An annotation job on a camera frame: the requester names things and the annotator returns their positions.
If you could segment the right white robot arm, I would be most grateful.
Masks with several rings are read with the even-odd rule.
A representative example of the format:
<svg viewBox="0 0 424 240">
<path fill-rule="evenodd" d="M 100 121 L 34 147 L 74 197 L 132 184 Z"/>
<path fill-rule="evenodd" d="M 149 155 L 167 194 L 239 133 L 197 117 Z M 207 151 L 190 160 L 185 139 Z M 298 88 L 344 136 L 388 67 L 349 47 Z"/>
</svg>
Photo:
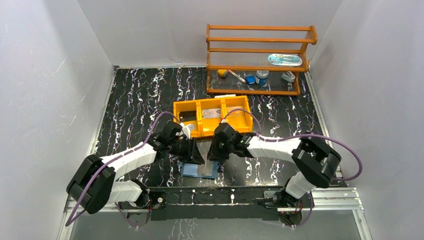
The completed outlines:
<svg viewBox="0 0 424 240">
<path fill-rule="evenodd" d="M 282 202 L 295 207 L 305 193 L 315 188 L 328 188 L 342 160 L 321 135 L 304 134 L 284 140 L 263 137 L 255 132 L 240 133 L 228 123 L 214 131 L 207 158 L 214 162 L 229 159 L 230 154 L 241 158 L 271 158 L 293 162 L 298 172 L 281 192 Z"/>
</svg>

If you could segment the blue card holder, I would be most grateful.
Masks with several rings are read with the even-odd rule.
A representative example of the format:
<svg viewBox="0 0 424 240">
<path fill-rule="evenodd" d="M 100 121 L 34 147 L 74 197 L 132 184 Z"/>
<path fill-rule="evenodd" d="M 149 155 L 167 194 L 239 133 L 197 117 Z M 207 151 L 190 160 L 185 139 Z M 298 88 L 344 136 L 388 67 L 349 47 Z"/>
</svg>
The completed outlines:
<svg viewBox="0 0 424 240">
<path fill-rule="evenodd" d="M 207 153 L 210 150 L 211 142 L 211 140 L 201 140 L 196 143 L 200 155 L 205 161 L 204 164 L 198 165 L 193 163 L 182 163 L 180 161 L 177 162 L 177 165 L 180 167 L 180 174 L 182 176 L 211 180 L 217 178 L 219 163 L 217 161 L 211 161 L 207 159 Z"/>
</svg>

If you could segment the yellow three-compartment bin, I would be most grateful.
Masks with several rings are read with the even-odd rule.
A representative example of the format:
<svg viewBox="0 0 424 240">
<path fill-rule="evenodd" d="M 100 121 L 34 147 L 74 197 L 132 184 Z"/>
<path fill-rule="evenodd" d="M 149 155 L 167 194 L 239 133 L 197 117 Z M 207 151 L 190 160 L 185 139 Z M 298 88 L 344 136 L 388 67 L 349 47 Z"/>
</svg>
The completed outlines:
<svg viewBox="0 0 424 240">
<path fill-rule="evenodd" d="M 246 95 L 224 95 L 216 98 L 175 101 L 173 114 L 175 122 L 188 126 L 191 138 L 205 138 L 214 135 L 222 122 L 230 124 L 236 131 L 247 133 L 253 130 L 253 117 Z"/>
</svg>

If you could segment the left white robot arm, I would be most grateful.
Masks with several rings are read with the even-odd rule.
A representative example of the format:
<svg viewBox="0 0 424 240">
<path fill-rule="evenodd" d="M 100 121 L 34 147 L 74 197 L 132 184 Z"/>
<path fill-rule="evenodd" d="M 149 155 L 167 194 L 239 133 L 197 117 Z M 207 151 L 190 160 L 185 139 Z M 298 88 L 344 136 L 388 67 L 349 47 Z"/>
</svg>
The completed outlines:
<svg viewBox="0 0 424 240">
<path fill-rule="evenodd" d="M 182 162 L 204 164 L 192 137 L 194 129 L 192 123 L 169 121 L 161 131 L 135 147 L 103 157 L 89 155 L 70 180 L 66 192 L 89 214 L 111 203 L 128 202 L 136 208 L 147 208 L 153 203 L 151 190 L 138 180 L 118 181 L 118 178 L 169 154 L 180 157 Z"/>
</svg>

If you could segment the orange wooden shelf rack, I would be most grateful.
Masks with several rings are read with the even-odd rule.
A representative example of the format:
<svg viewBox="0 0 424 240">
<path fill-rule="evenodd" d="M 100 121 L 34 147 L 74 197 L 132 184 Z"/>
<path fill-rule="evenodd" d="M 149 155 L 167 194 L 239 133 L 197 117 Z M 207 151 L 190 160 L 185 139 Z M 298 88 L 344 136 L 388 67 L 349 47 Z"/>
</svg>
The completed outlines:
<svg viewBox="0 0 424 240">
<path fill-rule="evenodd" d="M 307 48 L 318 42 L 316 28 L 310 26 L 213 25 L 206 27 L 206 91 L 209 94 L 298 96 L 299 75 L 309 70 Z M 300 66 L 279 66 L 269 63 L 270 54 L 299 56 Z M 221 78 L 217 70 L 232 70 L 242 78 L 256 71 L 269 71 L 267 84 L 241 82 L 232 74 Z M 282 79 L 291 71 L 294 82 Z"/>
</svg>

